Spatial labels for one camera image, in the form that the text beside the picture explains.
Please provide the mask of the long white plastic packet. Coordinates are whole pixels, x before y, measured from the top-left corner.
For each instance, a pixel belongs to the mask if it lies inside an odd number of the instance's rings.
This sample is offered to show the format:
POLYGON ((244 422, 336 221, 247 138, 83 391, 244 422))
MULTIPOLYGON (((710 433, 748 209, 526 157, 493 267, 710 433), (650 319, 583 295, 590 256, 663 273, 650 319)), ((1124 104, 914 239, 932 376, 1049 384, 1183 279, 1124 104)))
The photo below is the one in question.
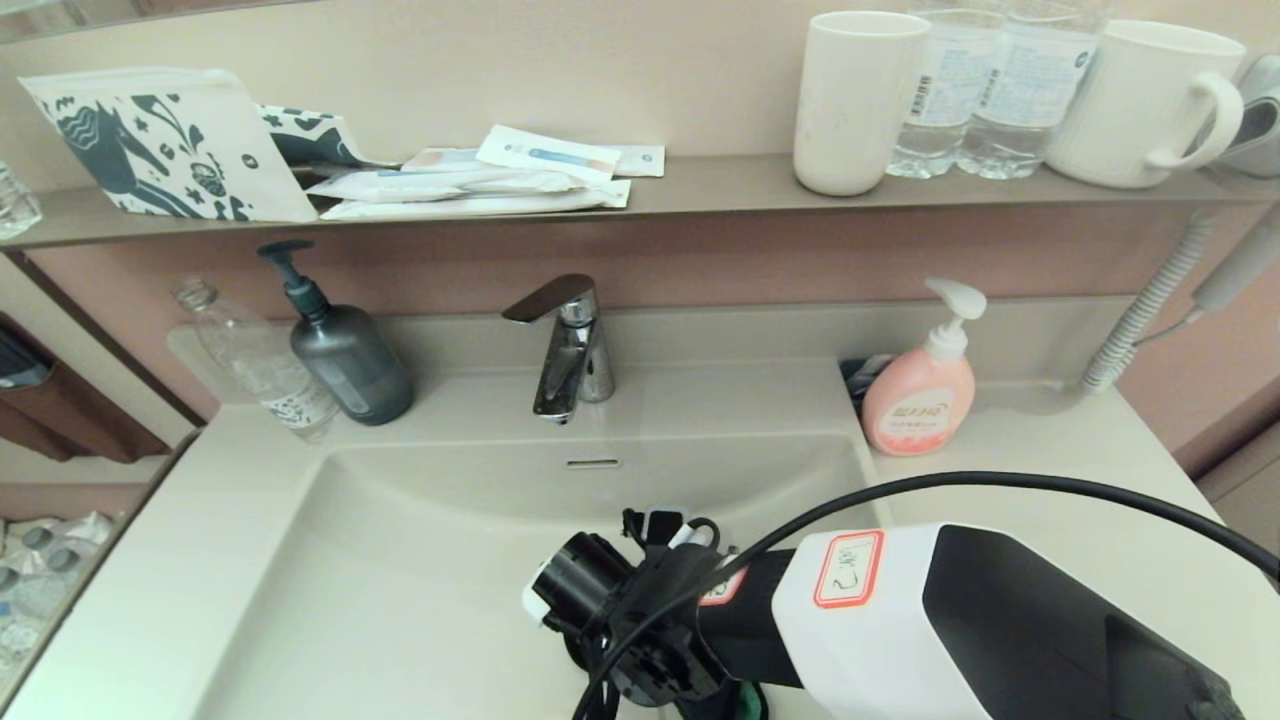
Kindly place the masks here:
POLYGON ((586 184, 554 170, 481 169, 462 172, 352 170, 308 188, 315 197, 360 202, 434 202, 475 193, 530 195, 584 190, 586 184))

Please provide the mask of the grey wall shelf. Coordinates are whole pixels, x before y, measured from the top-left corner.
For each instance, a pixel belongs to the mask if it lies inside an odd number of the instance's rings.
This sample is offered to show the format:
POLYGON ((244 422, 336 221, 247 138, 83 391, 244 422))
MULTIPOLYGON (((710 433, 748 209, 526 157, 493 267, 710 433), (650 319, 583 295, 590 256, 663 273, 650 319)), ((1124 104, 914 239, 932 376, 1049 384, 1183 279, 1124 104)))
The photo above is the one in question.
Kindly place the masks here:
MULTIPOLYGON (((1025 179, 993 181, 965 173, 934 179, 890 177, 855 197, 829 197, 804 188, 781 154, 671 158, 660 178, 635 179, 621 209, 532 215, 532 222, 614 222, 653 218, 759 217, 910 208, 1172 206, 1234 208, 1280 200, 1280 179, 1256 179, 1204 168, 1180 170, 1149 190, 1107 190, 1043 168, 1025 179)), ((129 214, 92 188, 65 190, 44 199, 44 219, 0 252, 118 243, 136 240, 197 240, 247 236, 282 240, 360 225, 360 219, 314 223, 243 223, 129 214)))

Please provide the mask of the white plain tumbler cup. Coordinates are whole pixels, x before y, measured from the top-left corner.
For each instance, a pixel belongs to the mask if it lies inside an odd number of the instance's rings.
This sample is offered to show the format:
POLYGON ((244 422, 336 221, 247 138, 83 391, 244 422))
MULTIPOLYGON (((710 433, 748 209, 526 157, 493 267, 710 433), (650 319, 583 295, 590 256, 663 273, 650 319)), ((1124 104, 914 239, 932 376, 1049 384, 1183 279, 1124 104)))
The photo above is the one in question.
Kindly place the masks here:
POLYGON ((915 94, 932 24, 892 12, 809 20, 794 174, 812 192, 852 197, 881 183, 915 94))

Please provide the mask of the large white teal print pouch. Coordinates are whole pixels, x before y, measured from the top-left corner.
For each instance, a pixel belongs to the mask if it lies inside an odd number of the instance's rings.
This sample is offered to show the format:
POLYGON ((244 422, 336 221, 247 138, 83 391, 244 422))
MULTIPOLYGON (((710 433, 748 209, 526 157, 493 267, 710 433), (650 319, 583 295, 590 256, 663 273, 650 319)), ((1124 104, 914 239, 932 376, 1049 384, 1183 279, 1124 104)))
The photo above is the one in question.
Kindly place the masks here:
POLYGON ((136 67, 20 79, 120 210, 306 223, 317 211, 228 70, 136 67))

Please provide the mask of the small white teal print pouch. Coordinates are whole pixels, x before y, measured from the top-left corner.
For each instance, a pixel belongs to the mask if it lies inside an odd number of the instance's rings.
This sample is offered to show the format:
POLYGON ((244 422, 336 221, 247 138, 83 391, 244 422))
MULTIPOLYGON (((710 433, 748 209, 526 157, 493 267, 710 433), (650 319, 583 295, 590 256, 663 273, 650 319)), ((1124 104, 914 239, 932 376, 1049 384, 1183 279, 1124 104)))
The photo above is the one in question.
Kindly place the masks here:
POLYGON ((298 108, 257 105, 271 141, 291 167, 334 165, 398 168, 401 161, 381 160, 361 150, 343 117, 298 108))

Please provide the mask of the grey pump dispenser bottle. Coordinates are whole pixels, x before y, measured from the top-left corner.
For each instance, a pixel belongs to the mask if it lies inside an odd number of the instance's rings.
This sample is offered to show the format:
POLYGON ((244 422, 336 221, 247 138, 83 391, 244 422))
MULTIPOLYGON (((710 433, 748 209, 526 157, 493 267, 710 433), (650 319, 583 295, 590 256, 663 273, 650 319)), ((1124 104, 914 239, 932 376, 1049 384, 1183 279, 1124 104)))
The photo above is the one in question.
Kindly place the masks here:
POLYGON ((365 427, 385 425, 410 410, 413 382, 370 314, 332 302, 297 269, 294 254, 312 246, 308 240, 283 240, 257 249, 282 275, 285 297, 300 316, 291 329, 291 350, 347 418, 365 427))

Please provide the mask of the clear empty plastic bottle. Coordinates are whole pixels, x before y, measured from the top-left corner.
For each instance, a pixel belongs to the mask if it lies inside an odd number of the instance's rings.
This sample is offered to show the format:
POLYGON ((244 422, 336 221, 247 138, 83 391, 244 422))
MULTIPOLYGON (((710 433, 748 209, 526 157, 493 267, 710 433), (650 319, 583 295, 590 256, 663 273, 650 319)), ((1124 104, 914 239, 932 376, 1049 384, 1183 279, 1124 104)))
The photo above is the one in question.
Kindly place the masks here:
POLYGON ((339 407, 293 354, 284 332, 198 275, 179 281, 172 295, 219 369, 294 436, 319 443, 339 407))

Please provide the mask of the white packet with blue toothbrush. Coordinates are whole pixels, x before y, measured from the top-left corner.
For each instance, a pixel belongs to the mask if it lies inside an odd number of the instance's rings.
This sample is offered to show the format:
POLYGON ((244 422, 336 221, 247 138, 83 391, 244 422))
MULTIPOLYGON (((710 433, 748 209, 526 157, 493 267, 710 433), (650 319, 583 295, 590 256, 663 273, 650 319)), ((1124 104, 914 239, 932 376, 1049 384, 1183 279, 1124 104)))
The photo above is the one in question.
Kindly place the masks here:
POLYGON ((588 143, 575 143, 544 135, 493 126, 476 151, 476 159, 494 167, 559 172, 588 184, 613 179, 622 152, 588 143))

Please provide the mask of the clear water bottle white label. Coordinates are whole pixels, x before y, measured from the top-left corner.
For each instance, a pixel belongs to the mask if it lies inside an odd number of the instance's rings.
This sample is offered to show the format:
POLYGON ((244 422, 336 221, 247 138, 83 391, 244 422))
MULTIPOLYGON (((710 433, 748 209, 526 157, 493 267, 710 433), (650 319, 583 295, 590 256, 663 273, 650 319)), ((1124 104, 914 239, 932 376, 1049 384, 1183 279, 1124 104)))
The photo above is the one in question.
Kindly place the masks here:
POLYGON ((1041 168, 1093 59, 1115 0, 1009 0, 998 51, 957 151, 991 181, 1041 168))
POLYGON ((927 20, 931 32, 890 176, 929 179, 954 167, 995 63, 1007 6, 1006 0, 910 0, 908 13, 927 20))

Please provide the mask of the small dark packet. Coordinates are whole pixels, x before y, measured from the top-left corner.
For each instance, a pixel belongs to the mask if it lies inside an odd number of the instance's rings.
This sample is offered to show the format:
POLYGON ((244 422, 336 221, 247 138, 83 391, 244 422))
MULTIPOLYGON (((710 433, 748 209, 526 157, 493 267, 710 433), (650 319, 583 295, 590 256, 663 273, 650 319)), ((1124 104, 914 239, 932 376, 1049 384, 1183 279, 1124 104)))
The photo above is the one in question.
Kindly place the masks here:
POLYGON ((893 354, 876 354, 869 357, 846 357, 838 369, 850 400, 859 401, 879 374, 896 359, 893 354))

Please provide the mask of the pink hand soap pump bottle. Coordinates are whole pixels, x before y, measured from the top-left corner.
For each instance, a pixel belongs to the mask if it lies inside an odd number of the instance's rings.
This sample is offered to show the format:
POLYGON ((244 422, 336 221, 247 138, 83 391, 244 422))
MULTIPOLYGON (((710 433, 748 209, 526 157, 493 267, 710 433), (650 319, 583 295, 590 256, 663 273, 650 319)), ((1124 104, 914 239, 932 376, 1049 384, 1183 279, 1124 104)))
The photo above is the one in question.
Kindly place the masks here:
POLYGON ((987 297, 969 284, 938 277, 925 279, 925 287, 943 301, 950 319, 931 328, 920 346, 891 361, 861 405, 868 443, 888 456, 914 457, 945 447, 977 396, 964 323, 983 316, 987 297))

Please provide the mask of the white packet with peach print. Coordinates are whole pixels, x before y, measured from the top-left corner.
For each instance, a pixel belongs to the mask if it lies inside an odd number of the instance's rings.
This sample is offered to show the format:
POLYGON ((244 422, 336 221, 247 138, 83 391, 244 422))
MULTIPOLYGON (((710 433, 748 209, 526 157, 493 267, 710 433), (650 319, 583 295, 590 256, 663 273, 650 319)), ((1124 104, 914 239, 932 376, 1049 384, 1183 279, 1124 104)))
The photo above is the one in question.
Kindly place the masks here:
POLYGON ((494 170, 498 165, 477 159, 477 149, 424 149, 403 163, 403 172, 454 173, 494 170))

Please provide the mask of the chrome faucet lever handle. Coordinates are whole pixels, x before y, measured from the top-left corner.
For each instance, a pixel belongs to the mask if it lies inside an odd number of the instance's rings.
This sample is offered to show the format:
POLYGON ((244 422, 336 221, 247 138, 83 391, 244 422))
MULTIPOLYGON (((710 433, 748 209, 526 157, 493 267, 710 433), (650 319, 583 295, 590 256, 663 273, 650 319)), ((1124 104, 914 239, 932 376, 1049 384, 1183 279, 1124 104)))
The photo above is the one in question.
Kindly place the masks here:
POLYGON ((548 315, 556 315, 567 327, 586 327, 599 318, 595 282, 590 275, 573 273, 558 275, 508 306, 504 319, 518 324, 532 324, 548 315))

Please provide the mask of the white ceramic sink basin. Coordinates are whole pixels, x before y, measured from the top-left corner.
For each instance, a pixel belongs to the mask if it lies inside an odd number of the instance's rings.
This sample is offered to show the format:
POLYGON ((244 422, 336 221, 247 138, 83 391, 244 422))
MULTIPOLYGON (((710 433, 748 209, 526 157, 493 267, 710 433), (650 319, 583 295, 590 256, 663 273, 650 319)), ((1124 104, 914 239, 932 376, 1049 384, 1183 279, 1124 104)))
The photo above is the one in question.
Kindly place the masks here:
POLYGON ((637 561, 621 512, 675 506, 745 547, 868 477, 815 433, 339 451, 195 720, 570 720, 588 676, 520 597, 575 533, 637 561))

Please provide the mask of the white ribbed mug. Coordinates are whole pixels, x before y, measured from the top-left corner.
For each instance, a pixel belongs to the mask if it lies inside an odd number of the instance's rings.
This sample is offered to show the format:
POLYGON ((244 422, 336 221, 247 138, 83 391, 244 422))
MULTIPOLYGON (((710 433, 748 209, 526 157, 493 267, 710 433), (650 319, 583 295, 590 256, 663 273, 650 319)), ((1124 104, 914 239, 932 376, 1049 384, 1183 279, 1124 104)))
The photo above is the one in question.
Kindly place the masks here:
POLYGON ((1111 20, 1046 152, 1057 173, 1147 190, 1220 158, 1245 104, 1233 77, 1245 45, 1204 29, 1111 20))

